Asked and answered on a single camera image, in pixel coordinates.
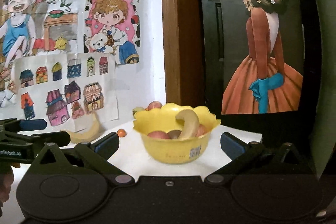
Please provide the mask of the person left hand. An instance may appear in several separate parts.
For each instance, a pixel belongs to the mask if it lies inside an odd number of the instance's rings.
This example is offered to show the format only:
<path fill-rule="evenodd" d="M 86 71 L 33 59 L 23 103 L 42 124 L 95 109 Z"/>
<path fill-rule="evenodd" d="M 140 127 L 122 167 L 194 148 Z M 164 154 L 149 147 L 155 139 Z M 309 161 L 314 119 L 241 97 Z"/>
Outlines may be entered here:
<path fill-rule="evenodd" d="M 14 168 L 20 168 L 21 164 L 16 162 L 1 162 L 1 169 L 0 169 L 0 192 L 1 192 L 1 207 L 3 204 L 9 199 L 9 194 L 11 190 L 11 185 L 14 182 Z"/>

